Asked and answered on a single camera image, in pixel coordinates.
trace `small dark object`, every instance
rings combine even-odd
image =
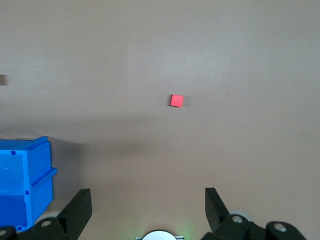
[[[264,229],[243,216],[231,215],[215,188],[205,189],[205,215],[212,233],[202,240],[306,240],[289,223],[272,221]]]
[[[0,75],[0,86],[6,86],[6,75]]]
[[[0,227],[0,240],[77,240],[91,215],[90,189],[81,189],[57,217],[43,219],[21,233],[14,227]]]

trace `blue plastic bin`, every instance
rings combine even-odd
[[[0,227],[31,228],[53,200],[56,173],[46,136],[0,140]]]

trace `red cube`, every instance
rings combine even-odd
[[[181,108],[184,104],[184,96],[172,94],[171,106]]]

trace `red block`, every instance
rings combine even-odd
[[[172,94],[171,106],[181,108],[184,104],[184,96]]]

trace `white circular sensor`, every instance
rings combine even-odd
[[[152,231],[145,235],[142,240],[177,240],[172,234],[167,231]]]

